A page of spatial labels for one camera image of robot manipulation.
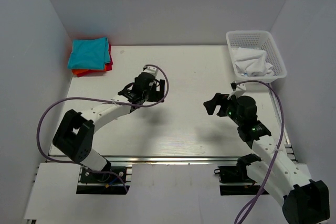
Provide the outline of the teal t-shirt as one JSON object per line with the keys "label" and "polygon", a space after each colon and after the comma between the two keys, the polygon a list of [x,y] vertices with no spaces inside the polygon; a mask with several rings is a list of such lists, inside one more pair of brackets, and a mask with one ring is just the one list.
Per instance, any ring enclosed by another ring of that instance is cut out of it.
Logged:
{"label": "teal t-shirt", "polygon": [[74,40],[68,61],[69,69],[103,69],[110,62],[107,37]]}

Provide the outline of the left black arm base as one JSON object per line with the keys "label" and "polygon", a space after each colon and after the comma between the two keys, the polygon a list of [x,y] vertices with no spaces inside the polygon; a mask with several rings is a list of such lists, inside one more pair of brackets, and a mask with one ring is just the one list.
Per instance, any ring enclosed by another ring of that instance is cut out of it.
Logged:
{"label": "left black arm base", "polygon": [[77,195],[126,195],[130,188],[130,169],[126,166],[111,166],[110,170],[117,174],[98,174],[87,168],[80,170]]}

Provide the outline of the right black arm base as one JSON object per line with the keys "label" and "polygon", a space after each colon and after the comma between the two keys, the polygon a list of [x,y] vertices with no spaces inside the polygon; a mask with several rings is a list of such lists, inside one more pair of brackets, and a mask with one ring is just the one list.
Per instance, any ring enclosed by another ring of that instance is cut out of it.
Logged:
{"label": "right black arm base", "polygon": [[214,174],[219,178],[221,196],[255,196],[261,183],[255,182],[247,175],[247,167],[254,162],[260,162],[256,154],[240,157],[235,166],[219,166],[214,169]]}

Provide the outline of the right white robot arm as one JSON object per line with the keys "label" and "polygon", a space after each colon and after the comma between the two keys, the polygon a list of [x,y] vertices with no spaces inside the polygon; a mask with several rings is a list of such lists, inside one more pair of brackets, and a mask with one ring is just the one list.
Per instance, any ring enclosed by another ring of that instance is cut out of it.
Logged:
{"label": "right white robot arm", "polygon": [[217,116],[230,118],[237,126],[239,137],[253,153],[238,159],[238,177],[253,180],[281,206],[288,223],[320,223],[330,217],[329,190],[314,181],[278,148],[271,132],[257,117],[252,97],[216,93],[203,103],[209,115],[219,107]]}

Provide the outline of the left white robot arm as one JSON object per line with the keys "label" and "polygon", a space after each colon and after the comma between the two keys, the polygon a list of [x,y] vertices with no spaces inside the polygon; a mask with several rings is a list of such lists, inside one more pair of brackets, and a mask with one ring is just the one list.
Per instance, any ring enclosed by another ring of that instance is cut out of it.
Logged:
{"label": "left white robot arm", "polygon": [[92,148],[94,134],[103,126],[144,106],[145,102],[163,102],[166,81],[142,72],[109,102],[83,112],[67,111],[53,138],[53,145],[75,164],[93,171],[101,182],[110,178],[111,164]]}

